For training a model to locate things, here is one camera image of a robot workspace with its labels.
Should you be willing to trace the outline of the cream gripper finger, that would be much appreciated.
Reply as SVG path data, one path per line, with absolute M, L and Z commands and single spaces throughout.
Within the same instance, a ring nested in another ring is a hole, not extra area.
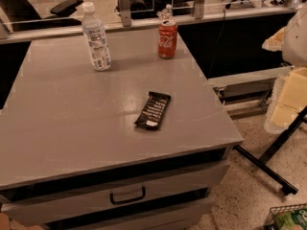
M 295 68 L 279 76 L 273 86 L 264 129 L 279 134 L 288 129 L 307 105 L 307 68 Z
M 270 36 L 268 39 L 264 41 L 264 43 L 262 44 L 262 48 L 271 52 L 281 51 L 284 34 L 285 34 L 285 29 L 284 28 L 280 29 L 274 35 Z

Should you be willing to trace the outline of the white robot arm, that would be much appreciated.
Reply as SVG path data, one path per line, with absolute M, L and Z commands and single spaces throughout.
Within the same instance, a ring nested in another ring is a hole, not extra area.
M 264 129 L 279 134 L 288 129 L 307 105 L 307 5 L 304 4 L 288 24 L 266 39 L 263 48 L 280 51 L 293 66 L 274 81 Z

